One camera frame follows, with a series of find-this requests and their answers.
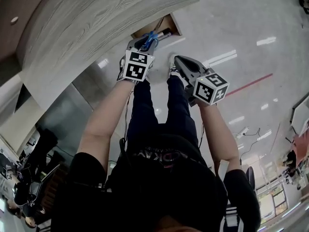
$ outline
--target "curved wooden beam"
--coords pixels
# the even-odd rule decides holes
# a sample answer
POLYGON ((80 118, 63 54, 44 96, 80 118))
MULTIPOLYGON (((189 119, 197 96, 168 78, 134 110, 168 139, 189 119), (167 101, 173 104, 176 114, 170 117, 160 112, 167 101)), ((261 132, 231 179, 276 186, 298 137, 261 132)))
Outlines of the curved wooden beam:
POLYGON ((18 46, 21 79, 37 104, 47 110, 107 50, 196 1, 42 0, 18 46))

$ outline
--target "hair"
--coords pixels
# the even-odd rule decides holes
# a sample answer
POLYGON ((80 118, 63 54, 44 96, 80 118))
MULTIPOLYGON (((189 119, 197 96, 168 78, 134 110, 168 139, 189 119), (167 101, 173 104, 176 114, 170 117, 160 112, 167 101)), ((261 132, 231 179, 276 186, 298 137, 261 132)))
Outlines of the hair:
POLYGON ((20 218, 20 208, 11 209, 11 208, 9 207, 9 204, 8 204, 7 201, 5 202, 5 208, 6 208, 6 210, 7 210, 9 213, 11 213, 13 216, 17 216, 18 218, 20 218))
POLYGON ((34 229, 34 228, 37 227, 36 225, 34 225, 34 227, 32 227, 30 224, 27 223, 27 220, 25 220, 25 224, 26 224, 29 228, 31 228, 31 229, 34 229))

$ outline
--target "red line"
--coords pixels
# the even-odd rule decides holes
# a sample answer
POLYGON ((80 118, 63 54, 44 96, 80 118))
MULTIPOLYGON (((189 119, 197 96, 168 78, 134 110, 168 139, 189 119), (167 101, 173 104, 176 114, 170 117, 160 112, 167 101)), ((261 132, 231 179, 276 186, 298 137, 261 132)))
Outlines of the red line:
POLYGON ((229 95, 232 95, 232 94, 234 94, 234 93, 236 93, 236 92, 238 92, 238 91, 241 91, 242 89, 247 88, 247 87, 249 87, 249 86, 251 86, 251 85, 253 85, 253 84, 256 84, 256 83, 258 83, 258 82, 260 82, 260 81, 262 81, 262 80, 264 80, 264 79, 266 79, 266 78, 268 78, 268 77, 270 77, 270 76, 272 76, 272 75, 273 75, 273 74, 271 73, 271 74, 268 74, 268 75, 266 75, 266 76, 263 76, 263 77, 261 77, 261 78, 255 80, 255 81, 253 81, 253 82, 251 82, 251 83, 246 84, 245 86, 242 86, 242 87, 240 87, 240 88, 238 88, 238 89, 235 89, 235 90, 229 92, 226 96, 229 96, 229 95))

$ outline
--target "black pants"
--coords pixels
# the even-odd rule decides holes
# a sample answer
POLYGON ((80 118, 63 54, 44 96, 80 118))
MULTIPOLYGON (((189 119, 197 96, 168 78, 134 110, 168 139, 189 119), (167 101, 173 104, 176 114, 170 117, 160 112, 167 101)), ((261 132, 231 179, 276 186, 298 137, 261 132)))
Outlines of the black pants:
POLYGON ((183 83, 179 77, 172 75, 167 84, 169 115, 165 124, 158 124, 155 117, 149 82, 145 80, 135 86, 132 118, 127 132, 128 142, 143 134, 158 132, 180 135, 198 147, 197 130, 194 120, 190 117, 183 83))

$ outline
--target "black t-shirt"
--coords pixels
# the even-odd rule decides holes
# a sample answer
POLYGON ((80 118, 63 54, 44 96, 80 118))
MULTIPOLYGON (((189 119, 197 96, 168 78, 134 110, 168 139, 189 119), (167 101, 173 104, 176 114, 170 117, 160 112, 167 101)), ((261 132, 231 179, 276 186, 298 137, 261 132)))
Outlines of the black t-shirt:
POLYGON ((78 153, 66 183, 58 188, 52 230, 146 232, 169 215, 184 226, 219 231, 226 190, 244 231, 256 231, 260 225, 259 204, 245 173, 226 173, 223 185, 199 149, 180 136, 154 135, 128 142, 126 155, 102 188, 106 177, 98 160, 78 153))

